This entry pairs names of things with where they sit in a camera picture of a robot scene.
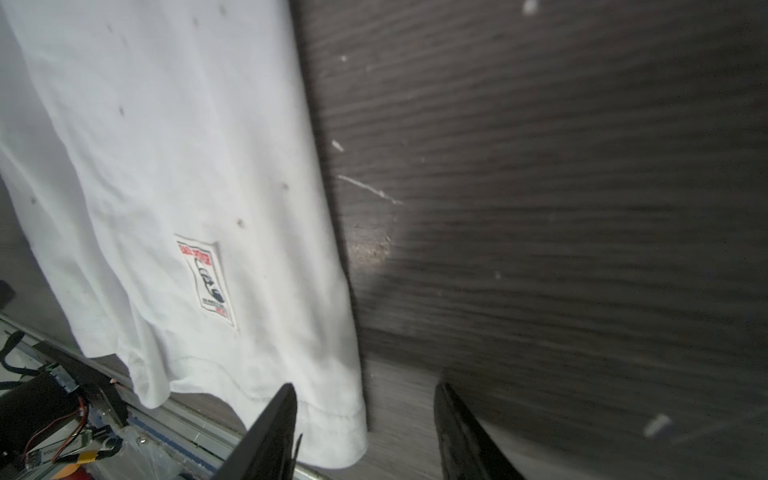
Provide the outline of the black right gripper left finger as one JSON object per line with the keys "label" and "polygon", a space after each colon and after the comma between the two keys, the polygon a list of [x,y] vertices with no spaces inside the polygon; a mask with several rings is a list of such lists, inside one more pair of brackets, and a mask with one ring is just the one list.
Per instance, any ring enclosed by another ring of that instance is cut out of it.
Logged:
{"label": "black right gripper left finger", "polygon": [[212,477],[213,480],[292,479],[298,402],[294,386],[284,384]]}

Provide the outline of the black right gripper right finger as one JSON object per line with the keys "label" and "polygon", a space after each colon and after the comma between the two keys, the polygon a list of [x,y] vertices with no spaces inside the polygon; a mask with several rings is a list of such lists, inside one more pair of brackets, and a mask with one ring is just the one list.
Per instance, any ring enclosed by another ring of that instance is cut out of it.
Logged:
{"label": "black right gripper right finger", "polygon": [[433,413],[444,479],[525,479],[447,382],[436,386]]}

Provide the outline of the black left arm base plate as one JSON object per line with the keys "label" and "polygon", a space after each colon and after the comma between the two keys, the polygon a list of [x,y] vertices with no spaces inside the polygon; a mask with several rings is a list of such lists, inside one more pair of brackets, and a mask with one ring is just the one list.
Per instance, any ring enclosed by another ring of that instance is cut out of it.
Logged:
{"label": "black left arm base plate", "polygon": [[20,375],[1,382],[1,458],[28,458],[43,435],[71,420],[82,432],[100,412],[119,429],[128,425],[128,407],[115,384],[101,371],[58,350],[48,342],[33,349],[42,355],[38,368],[15,366],[7,357],[21,345],[23,334],[12,334],[1,348],[1,369]]}

